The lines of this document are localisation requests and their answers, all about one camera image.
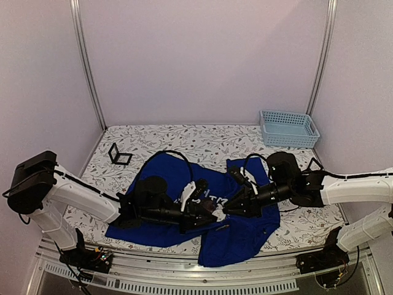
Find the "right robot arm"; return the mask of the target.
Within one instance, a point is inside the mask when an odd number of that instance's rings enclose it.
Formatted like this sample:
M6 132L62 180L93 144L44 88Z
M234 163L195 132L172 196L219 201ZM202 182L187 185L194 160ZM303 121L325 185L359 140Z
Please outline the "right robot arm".
M382 206L353 224L331 230L317 262L330 268L355 247L392 231L392 169L337 175L319 168L301 170L288 152L275 152L264 160L271 183L257 186L245 167L231 167L230 176L243 188L223 211L243 217L259 217L262 208L284 200L299 207L322 208L336 203L380 202Z

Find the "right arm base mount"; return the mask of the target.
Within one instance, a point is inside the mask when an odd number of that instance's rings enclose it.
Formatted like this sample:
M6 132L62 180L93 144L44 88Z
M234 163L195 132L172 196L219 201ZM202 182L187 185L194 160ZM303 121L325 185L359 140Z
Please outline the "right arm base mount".
M332 267L344 267L343 270L316 275L317 283L326 289L339 285L349 262L348 253L337 246L340 229L341 227L337 227L328 234L323 249L296 256L296 267L301 274L327 270Z

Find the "blue printed t-shirt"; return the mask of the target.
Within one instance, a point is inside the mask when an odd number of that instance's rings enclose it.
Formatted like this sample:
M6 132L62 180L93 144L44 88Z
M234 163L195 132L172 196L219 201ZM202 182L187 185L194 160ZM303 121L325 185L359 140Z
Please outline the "blue printed t-shirt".
M225 205L240 189L235 180L228 175L196 163L187 165L173 155L160 154L152 159L142 170L141 179L160 176L168 183L168 195L179 202L181 192L190 181L189 170L196 179L205 179L209 186L203 197L215 205ZM228 224L223 230L216 229ZM243 262L259 253L263 244L280 226L280 213L277 205L263 208L259 218L244 218L226 215L215 227L198 235L185 235L174 224L154 224L143 222L136 228L119 229L109 226L105 236L145 246L169 247L195 237L201 237L198 263L204 267L221 267Z

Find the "black brooch box silver brooch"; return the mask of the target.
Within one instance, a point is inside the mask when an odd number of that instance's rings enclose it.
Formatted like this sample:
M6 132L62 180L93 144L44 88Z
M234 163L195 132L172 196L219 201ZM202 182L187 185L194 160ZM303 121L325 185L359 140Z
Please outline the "black brooch box silver brooch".
M323 170L324 167L315 157L312 157L308 163L306 171Z

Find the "round yellow blue brooch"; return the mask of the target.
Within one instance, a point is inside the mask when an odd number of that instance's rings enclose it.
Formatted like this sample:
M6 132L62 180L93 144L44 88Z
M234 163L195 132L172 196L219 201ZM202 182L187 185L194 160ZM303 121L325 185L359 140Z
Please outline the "round yellow blue brooch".
M229 227L229 225L226 224L226 225L224 225L224 226L218 227L218 228L216 229L216 231L218 231L218 230L223 230L223 229L226 229L226 228L228 228L228 227Z

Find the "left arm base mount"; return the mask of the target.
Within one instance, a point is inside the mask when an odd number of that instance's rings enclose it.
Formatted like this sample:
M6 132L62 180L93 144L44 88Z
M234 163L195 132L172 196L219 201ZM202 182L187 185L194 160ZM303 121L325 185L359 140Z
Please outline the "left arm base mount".
M71 250L60 250L60 262L82 270L109 273L113 253L109 250L103 250L102 247L97 250L89 250L85 247L84 237L79 229L76 229L76 235L76 247Z

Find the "light blue plastic basket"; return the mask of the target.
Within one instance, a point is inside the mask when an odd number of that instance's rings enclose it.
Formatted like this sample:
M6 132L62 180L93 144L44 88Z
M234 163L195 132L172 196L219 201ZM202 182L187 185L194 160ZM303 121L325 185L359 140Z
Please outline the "light blue plastic basket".
M260 126L266 146L312 149L320 133L312 118L294 112L260 110Z

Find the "round light blue brooch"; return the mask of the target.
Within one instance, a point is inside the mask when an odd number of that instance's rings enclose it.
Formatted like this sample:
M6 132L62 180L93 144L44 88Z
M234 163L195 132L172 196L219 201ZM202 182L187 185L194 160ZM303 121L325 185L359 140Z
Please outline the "round light blue brooch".
M226 214L222 210L215 210L212 215L217 218L217 222L221 222L226 218Z

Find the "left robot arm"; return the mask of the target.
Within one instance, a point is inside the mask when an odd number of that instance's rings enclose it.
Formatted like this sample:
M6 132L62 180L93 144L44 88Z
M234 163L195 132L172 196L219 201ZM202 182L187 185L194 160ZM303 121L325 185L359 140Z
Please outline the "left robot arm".
M17 165L11 187L3 193L14 212L32 219L77 266L91 262L83 235L70 228L53 202L85 211L110 226L127 229L144 221L175 224L185 233L217 221L211 211L196 203L207 189L204 179L184 186L176 203L167 194L168 184L160 176L136 177L128 194L111 195L83 182L56 161L52 151L42 152Z

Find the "black brooch box yellow brooch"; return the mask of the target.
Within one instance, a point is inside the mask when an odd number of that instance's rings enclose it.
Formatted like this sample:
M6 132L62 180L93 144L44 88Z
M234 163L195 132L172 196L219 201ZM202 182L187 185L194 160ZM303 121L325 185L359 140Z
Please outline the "black brooch box yellow brooch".
M120 152L116 143L112 143L108 154L112 164L123 166L129 165L133 156L131 153Z

